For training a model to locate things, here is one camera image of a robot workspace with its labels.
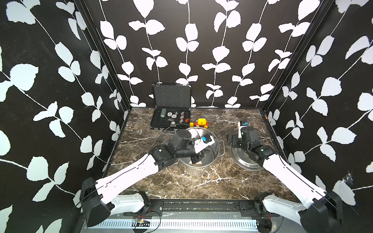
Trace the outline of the white plastic ladle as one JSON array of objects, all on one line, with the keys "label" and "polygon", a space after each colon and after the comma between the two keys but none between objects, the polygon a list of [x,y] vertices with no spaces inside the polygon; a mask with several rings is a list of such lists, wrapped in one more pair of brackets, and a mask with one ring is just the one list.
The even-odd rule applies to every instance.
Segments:
[{"label": "white plastic ladle", "polygon": [[243,124],[241,121],[238,122],[238,138],[242,138],[241,129],[243,127]]}]

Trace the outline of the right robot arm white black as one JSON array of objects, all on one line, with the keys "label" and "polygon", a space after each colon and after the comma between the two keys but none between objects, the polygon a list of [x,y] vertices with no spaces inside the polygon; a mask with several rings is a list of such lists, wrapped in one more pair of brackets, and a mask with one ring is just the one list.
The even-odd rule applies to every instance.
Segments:
[{"label": "right robot arm white black", "polygon": [[307,233],[351,232],[343,214],[342,198],[333,191],[326,192],[286,163],[277,150],[260,142],[255,128],[239,126],[237,135],[227,136],[227,144],[232,155],[242,152],[279,179],[299,200],[295,203],[265,192],[255,197],[257,214],[278,214],[301,225]]}]

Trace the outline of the stainless steel pot lid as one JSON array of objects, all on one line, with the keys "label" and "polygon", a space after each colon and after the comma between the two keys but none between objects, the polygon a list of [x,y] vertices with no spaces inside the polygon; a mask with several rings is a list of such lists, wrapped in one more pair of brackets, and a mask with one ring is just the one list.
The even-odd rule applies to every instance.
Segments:
[{"label": "stainless steel pot lid", "polygon": [[260,141],[247,143],[233,142],[230,152],[233,160],[241,168],[249,171],[262,170],[264,161],[277,153],[274,148],[264,145]]}]

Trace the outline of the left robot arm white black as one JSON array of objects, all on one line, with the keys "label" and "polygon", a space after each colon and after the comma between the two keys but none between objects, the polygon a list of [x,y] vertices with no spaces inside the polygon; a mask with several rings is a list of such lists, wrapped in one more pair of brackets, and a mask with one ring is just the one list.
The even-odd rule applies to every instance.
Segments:
[{"label": "left robot arm white black", "polygon": [[128,167],[105,178],[86,179],[82,183],[79,202],[87,227],[96,226],[115,214],[145,214],[151,202],[144,192],[121,193],[140,180],[174,165],[180,158],[190,158],[193,164],[200,162],[205,156],[204,149],[214,143],[210,134],[202,135],[194,128],[181,129]]}]

